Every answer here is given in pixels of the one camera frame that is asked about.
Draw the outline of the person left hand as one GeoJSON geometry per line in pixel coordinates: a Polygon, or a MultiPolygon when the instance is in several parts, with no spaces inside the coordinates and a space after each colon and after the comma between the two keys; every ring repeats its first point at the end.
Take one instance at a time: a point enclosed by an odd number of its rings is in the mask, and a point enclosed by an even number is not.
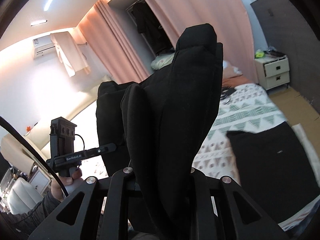
{"type": "MultiPolygon", "coordinates": [[[[68,193],[72,193],[77,187],[80,186],[80,184],[84,181],[81,177],[81,168],[77,168],[71,177],[59,176],[61,182],[63,183],[68,193]]],[[[65,194],[63,193],[61,186],[58,184],[56,180],[53,180],[52,182],[51,193],[53,197],[60,202],[62,202],[65,199],[65,194]]]]}

